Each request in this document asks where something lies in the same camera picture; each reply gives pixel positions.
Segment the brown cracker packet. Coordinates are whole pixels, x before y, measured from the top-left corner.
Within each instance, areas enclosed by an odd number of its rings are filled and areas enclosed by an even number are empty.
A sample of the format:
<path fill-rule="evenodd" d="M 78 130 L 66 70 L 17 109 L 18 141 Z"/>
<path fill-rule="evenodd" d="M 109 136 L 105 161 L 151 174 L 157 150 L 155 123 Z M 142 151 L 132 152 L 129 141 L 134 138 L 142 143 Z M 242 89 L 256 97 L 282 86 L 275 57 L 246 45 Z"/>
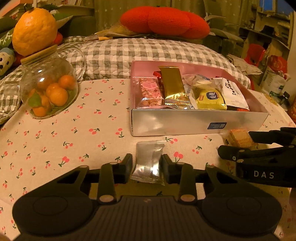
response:
<path fill-rule="evenodd" d="M 228 146 L 254 149 L 258 146 L 245 129 L 229 130 L 222 134 L 224 143 Z"/>

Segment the silver foil snack packet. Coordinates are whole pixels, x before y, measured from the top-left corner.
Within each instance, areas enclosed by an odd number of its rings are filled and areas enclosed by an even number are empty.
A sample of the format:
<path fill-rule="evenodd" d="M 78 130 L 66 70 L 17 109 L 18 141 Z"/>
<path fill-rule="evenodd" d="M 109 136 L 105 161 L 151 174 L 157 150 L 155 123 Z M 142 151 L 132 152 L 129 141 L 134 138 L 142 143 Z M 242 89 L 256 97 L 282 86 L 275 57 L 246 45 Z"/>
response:
<path fill-rule="evenodd" d="M 131 180 L 165 185 L 160 165 L 164 141 L 138 142 L 136 145 L 135 168 Z"/>

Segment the red foil snack packet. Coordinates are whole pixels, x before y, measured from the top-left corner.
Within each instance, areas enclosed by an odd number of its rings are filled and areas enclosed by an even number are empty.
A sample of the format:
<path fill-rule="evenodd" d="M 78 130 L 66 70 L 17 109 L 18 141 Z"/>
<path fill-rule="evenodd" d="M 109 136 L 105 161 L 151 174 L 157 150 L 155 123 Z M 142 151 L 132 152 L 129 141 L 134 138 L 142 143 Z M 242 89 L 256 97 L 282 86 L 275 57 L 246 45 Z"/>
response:
<path fill-rule="evenodd" d="M 161 71 L 154 71 L 153 72 L 153 76 L 157 77 L 157 78 L 161 78 Z"/>

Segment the cherry print tablecloth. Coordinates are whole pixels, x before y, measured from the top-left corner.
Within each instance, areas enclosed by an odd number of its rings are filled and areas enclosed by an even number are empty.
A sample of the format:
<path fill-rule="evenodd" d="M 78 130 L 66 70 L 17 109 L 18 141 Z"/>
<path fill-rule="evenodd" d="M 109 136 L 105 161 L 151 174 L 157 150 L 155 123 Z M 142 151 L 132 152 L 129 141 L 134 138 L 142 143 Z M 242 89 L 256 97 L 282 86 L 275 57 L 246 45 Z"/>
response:
<path fill-rule="evenodd" d="M 271 98 L 250 92 L 269 112 L 260 131 L 295 126 Z M 6 122 L 1 128 L 1 235 L 12 240 L 18 236 L 11 211 L 21 196 L 80 165 L 99 169 L 105 163 L 120 162 L 126 153 L 135 158 L 136 144 L 141 141 L 166 142 L 163 153 L 173 162 L 189 163 L 196 169 L 219 166 L 235 174 L 235 163 L 220 160 L 217 154 L 224 144 L 220 134 L 133 137 L 129 97 L 129 79 L 83 81 L 78 98 L 62 113 L 35 120 L 22 106 Z M 281 240 L 295 240 L 290 188 L 256 186 L 281 203 L 283 215 L 275 234 Z"/>

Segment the white green paper bag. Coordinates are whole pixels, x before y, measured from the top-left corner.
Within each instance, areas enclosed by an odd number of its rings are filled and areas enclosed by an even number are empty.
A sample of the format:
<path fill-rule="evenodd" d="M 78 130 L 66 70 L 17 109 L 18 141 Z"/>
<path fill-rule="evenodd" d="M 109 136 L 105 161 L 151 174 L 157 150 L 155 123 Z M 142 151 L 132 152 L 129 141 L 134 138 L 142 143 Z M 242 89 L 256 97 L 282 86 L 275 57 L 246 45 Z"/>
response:
<path fill-rule="evenodd" d="M 283 71 L 273 71 L 267 66 L 262 81 L 260 82 L 260 88 L 269 96 L 279 96 L 286 82 Z"/>

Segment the white label snack packet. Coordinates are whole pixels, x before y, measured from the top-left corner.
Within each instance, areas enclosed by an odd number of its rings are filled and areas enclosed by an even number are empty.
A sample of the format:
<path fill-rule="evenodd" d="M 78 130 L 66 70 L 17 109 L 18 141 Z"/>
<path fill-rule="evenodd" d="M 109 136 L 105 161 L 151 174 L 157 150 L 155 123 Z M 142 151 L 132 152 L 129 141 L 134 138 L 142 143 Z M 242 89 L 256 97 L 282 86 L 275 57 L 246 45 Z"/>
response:
<path fill-rule="evenodd" d="M 212 80 L 221 92 L 227 109 L 249 111 L 247 101 L 236 83 L 223 77 L 213 78 Z"/>

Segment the red gift bag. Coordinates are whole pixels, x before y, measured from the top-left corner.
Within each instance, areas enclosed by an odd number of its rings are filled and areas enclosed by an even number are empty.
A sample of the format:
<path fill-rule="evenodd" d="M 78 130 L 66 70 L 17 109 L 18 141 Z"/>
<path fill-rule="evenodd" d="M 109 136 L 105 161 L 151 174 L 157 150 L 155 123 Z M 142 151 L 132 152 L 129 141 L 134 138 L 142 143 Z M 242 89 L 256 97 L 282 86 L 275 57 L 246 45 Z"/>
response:
<path fill-rule="evenodd" d="M 269 56 L 267 65 L 274 72 L 281 72 L 283 74 L 287 73 L 287 61 L 281 56 Z"/>

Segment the white cloth on chair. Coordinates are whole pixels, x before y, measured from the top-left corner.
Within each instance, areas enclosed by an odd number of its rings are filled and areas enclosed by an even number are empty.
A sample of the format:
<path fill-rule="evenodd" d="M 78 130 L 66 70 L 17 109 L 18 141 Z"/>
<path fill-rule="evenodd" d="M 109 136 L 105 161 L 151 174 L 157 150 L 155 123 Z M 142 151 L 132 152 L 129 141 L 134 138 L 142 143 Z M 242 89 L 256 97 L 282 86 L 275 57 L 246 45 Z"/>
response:
<path fill-rule="evenodd" d="M 244 75 L 261 75 L 263 72 L 256 66 L 248 64 L 245 60 L 228 54 L 226 58 Z"/>

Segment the pink flower snack packet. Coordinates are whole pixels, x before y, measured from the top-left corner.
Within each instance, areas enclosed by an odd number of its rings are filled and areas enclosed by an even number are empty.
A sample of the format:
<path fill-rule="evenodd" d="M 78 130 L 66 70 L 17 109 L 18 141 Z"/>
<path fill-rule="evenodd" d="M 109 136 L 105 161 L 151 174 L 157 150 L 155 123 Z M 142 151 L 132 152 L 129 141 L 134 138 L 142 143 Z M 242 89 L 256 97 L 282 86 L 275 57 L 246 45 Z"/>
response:
<path fill-rule="evenodd" d="M 137 108 L 160 109 L 163 107 L 164 98 L 157 78 L 139 78 L 138 90 Z"/>

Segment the white candy packet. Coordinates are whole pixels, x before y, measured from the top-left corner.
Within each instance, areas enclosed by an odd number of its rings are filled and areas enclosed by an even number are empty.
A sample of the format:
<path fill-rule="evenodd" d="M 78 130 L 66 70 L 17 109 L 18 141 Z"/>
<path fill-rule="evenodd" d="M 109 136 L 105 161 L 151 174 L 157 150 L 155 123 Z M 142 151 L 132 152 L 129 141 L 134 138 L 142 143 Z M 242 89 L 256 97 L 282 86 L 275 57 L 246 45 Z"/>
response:
<path fill-rule="evenodd" d="M 199 85 L 211 85 L 212 80 L 200 74 L 186 74 L 182 76 L 182 82 L 184 85 L 184 89 L 186 94 L 188 94 L 192 87 Z"/>

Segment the wooden desk shelf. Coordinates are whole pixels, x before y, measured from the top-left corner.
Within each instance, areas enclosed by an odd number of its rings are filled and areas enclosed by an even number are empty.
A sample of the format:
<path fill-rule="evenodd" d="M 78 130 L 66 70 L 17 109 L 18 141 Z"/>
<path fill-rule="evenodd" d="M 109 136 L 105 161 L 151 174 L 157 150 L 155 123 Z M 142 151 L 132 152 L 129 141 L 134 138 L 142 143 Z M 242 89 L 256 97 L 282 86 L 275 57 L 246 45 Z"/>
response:
<path fill-rule="evenodd" d="M 264 10 L 259 4 L 248 7 L 246 18 L 241 21 L 239 35 L 244 39 L 241 57 L 247 56 L 250 44 L 262 46 L 267 55 L 281 56 L 288 59 L 292 45 L 295 13 L 288 15 L 277 12 L 277 3 L 272 10 Z"/>

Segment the glass jar with oranges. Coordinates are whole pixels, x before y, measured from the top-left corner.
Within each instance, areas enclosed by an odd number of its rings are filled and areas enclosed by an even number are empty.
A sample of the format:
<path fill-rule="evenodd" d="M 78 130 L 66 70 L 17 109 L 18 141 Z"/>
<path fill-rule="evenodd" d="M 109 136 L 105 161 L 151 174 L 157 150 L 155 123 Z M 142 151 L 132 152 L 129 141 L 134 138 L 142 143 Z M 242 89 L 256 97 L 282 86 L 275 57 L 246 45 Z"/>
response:
<path fill-rule="evenodd" d="M 86 59 L 77 47 L 53 45 L 21 60 L 22 103 L 35 119 L 52 117 L 69 107 L 78 95 L 78 80 Z"/>

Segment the grey checkered quilt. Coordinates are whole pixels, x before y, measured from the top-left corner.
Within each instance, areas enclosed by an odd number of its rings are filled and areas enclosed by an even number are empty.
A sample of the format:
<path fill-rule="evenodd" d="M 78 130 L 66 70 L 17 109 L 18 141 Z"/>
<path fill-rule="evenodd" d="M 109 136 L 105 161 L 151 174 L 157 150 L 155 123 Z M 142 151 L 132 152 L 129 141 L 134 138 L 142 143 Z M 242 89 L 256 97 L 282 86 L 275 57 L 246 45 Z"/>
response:
<path fill-rule="evenodd" d="M 58 47 L 61 57 L 66 58 L 78 71 L 81 55 L 86 59 L 84 80 L 129 78 L 132 61 L 169 61 L 194 63 L 226 70 L 242 85 L 249 88 L 250 79 L 233 64 L 214 50 L 195 43 L 148 38 L 119 38 L 86 41 L 85 37 L 69 37 Z"/>

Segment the red tomato plush cushion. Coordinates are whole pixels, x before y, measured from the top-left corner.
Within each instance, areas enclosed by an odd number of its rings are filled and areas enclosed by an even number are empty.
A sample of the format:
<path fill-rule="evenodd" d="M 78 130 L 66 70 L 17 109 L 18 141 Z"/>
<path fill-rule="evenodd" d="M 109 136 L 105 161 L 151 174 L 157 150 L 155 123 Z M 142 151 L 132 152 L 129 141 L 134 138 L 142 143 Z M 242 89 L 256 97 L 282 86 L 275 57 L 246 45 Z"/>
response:
<path fill-rule="evenodd" d="M 139 6 L 122 14 L 120 23 L 139 34 L 203 39 L 210 33 L 208 23 L 199 15 L 171 7 Z"/>

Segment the large orange fruit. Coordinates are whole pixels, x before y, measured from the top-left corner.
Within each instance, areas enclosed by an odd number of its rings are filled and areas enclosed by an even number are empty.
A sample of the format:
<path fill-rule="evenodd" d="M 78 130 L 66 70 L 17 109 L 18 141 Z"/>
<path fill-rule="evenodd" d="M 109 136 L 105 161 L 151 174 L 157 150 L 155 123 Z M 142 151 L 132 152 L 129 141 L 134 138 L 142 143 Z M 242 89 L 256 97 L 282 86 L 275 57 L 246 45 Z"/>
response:
<path fill-rule="evenodd" d="M 13 48 L 24 57 L 30 56 L 49 47 L 57 32 L 53 15 L 46 9 L 33 8 L 25 12 L 14 27 Z"/>

